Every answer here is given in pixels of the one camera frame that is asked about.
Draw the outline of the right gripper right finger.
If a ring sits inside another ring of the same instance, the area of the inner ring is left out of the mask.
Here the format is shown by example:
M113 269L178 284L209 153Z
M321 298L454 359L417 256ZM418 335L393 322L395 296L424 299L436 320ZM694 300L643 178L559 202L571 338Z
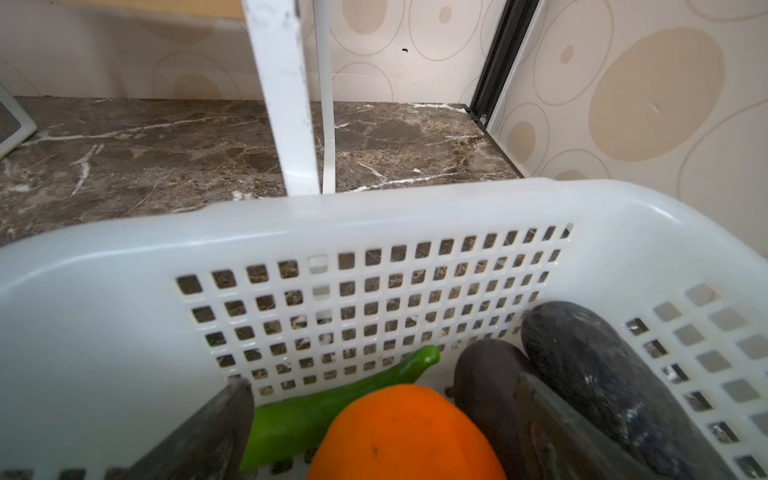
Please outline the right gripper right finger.
M536 376L515 388L526 470L531 479L657 479Z

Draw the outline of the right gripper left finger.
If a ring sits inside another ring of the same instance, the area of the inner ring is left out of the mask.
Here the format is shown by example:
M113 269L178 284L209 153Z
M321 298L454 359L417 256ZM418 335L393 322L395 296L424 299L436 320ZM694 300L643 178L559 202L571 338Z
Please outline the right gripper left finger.
M227 385L151 451L124 479L235 479L254 416L251 383Z

